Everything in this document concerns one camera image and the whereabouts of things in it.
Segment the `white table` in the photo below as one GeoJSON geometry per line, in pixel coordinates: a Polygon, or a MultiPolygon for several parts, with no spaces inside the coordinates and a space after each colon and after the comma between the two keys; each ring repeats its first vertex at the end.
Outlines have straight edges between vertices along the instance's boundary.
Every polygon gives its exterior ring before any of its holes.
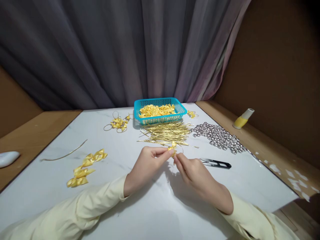
{"type": "MultiPolygon", "coordinates": [[[[194,125],[208,122],[217,124],[196,104],[183,104],[196,111],[199,117],[185,122],[194,125]]],[[[103,127],[112,120],[113,111],[121,117],[133,108],[83,111],[1,194],[0,231],[22,218],[30,217],[92,185],[111,181],[125,175],[133,167],[143,146],[161,147],[153,143],[137,142],[146,139],[140,135],[136,121],[130,120],[125,133],[103,127]],[[76,152],[57,161],[40,162],[42,158],[58,158],[88,141],[76,152]],[[88,184],[67,188],[73,169],[82,164],[89,153],[101,148],[108,153],[106,159],[95,163],[88,184]]],[[[233,155],[209,144],[206,137],[189,135],[190,146],[184,146],[188,158],[209,158],[228,162],[229,170],[208,167],[215,179],[243,199],[273,212],[298,196],[258,162],[250,153],[233,155]]],[[[201,201],[188,189],[170,159],[152,182],[119,203],[101,217],[94,229],[83,239],[228,239],[235,231],[211,206],[201,201]]]]}

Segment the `thread scissors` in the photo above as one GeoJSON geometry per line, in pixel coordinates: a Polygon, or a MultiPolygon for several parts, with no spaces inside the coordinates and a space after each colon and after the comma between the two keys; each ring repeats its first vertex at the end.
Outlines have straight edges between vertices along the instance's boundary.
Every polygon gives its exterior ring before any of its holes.
{"type": "Polygon", "coordinates": [[[225,169],[230,169],[231,168],[231,164],[230,163],[220,162],[220,161],[216,161],[216,160],[212,160],[212,159],[208,159],[208,158],[200,158],[200,160],[206,166],[225,168],[225,169]]]}

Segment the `spool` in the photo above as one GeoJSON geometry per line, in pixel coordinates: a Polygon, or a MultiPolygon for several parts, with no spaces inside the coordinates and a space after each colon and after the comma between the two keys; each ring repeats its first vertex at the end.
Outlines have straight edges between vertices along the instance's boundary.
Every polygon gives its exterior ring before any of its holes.
{"type": "Polygon", "coordinates": [[[249,117],[254,113],[252,108],[248,108],[238,119],[233,123],[233,127],[241,129],[248,121],[249,117]]]}

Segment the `white paper scrap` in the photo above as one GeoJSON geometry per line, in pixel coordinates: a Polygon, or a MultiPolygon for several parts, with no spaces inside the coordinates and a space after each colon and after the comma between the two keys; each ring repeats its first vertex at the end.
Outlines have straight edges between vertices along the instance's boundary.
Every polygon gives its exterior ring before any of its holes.
{"type": "Polygon", "coordinates": [[[305,194],[304,192],[302,192],[302,196],[303,196],[308,202],[310,202],[310,197],[309,197],[307,194],[305,194]]]}
{"type": "Polygon", "coordinates": [[[305,181],[307,181],[307,180],[308,180],[308,178],[307,178],[306,176],[302,176],[302,175],[300,175],[300,177],[301,177],[303,180],[305,180],[305,181]]]}
{"type": "Polygon", "coordinates": [[[301,192],[301,188],[298,185],[294,185],[293,188],[299,192],[301,192]]]}
{"type": "Polygon", "coordinates": [[[308,185],[305,184],[304,182],[302,182],[300,179],[299,179],[299,184],[300,184],[302,187],[308,188],[308,185]]]}
{"type": "Polygon", "coordinates": [[[298,186],[298,182],[297,180],[293,180],[291,178],[288,178],[289,182],[293,185],[293,188],[297,191],[301,192],[301,188],[298,186]]]}
{"type": "Polygon", "coordinates": [[[279,175],[281,175],[281,171],[277,168],[277,166],[275,164],[271,164],[269,166],[274,172],[279,173],[279,175]]]}
{"type": "Polygon", "coordinates": [[[292,173],[292,172],[290,172],[290,171],[288,171],[287,169],[286,169],[286,172],[287,172],[287,174],[289,175],[289,177],[296,178],[296,177],[293,175],[293,173],[292,173]]]}
{"type": "Polygon", "coordinates": [[[315,191],[316,193],[320,193],[320,191],[314,187],[311,187],[313,191],[315,191]]]}

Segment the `plastic basket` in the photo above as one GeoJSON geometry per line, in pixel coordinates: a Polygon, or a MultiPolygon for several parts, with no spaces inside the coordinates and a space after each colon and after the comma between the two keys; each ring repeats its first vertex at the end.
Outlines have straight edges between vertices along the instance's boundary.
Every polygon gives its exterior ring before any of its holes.
{"type": "Polygon", "coordinates": [[[137,119],[142,125],[147,124],[155,124],[155,123],[162,123],[162,122],[171,122],[171,121],[178,121],[182,118],[182,115],[186,114],[187,110],[182,106],[176,98],[151,98],[151,99],[140,99],[134,102],[134,117],[137,119]],[[164,116],[157,116],[157,117],[150,117],[150,118],[140,118],[140,109],[146,105],[153,104],[155,106],[162,106],[166,104],[174,104],[175,112],[177,114],[171,115],[164,115],[164,116]]]}

